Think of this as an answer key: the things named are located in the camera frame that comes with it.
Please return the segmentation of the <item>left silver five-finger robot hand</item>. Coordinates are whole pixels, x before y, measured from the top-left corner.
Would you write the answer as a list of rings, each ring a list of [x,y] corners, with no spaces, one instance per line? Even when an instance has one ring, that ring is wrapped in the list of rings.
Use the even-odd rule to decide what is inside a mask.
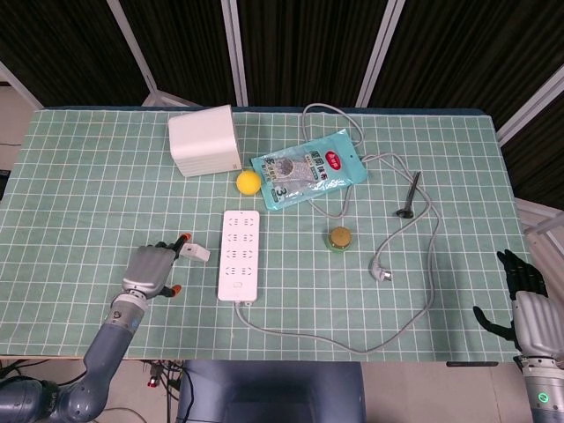
[[[122,289],[127,293],[140,293],[147,300],[157,296],[174,298],[180,285],[167,286],[167,279],[182,247],[191,234],[181,234],[173,243],[159,241],[154,245],[139,247],[129,261],[122,279]]]

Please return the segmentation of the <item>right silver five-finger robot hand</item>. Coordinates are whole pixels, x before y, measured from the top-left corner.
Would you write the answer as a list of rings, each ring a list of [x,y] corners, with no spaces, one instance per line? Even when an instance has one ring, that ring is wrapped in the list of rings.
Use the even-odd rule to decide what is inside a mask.
[[[506,274],[512,319],[508,326],[493,323],[475,306],[473,314],[486,331],[515,345],[525,357],[559,358],[563,355],[563,310],[547,292],[544,277],[512,251],[497,257]]]

